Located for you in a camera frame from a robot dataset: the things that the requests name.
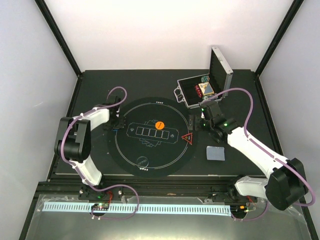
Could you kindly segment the red triangular dealer marker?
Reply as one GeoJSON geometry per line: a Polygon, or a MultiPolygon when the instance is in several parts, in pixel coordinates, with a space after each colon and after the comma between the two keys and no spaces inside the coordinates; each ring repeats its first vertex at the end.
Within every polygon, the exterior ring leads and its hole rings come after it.
{"type": "Polygon", "coordinates": [[[185,140],[188,144],[192,145],[193,144],[193,133],[187,133],[181,137],[183,140],[185,140]]]}

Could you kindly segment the orange big blind button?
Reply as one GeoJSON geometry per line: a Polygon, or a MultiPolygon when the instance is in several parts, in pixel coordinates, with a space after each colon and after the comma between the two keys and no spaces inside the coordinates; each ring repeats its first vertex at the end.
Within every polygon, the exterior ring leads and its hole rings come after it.
{"type": "Polygon", "coordinates": [[[155,123],[155,128],[156,128],[157,130],[162,130],[162,129],[164,129],[164,128],[165,128],[164,122],[162,122],[162,121],[157,121],[157,122],[155,123]]]}

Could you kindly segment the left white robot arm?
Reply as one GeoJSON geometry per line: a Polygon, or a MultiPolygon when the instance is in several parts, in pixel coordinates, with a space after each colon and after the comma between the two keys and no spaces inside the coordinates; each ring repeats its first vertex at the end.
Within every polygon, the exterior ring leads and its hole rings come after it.
{"type": "Polygon", "coordinates": [[[121,122],[118,116],[120,105],[124,101],[124,98],[115,96],[105,105],[97,105],[78,116],[61,118],[58,125],[54,153],[78,173],[97,200],[107,195],[109,187],[102,184],[103,175],[91,157],[92,131],[102,125],[112,130],[117,128],[121,122]]]}

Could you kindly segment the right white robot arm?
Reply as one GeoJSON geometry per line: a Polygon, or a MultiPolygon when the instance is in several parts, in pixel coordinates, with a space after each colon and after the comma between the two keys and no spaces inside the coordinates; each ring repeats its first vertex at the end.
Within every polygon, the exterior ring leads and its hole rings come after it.
{"type": "Polygon", "coordinates": [[[278,210],[297,204],[310,190],[302,162],[289,160],[271,150],[245,130],[235,119],[227,119],[216,101],[198,104],[201,114],[197,126],[208,131],[217,143],[225,143],[242,153],[264,174],[264,178],[239,177],[228,187],[228,198],[234,202],[244,196],[268,200],[278,210]]]}

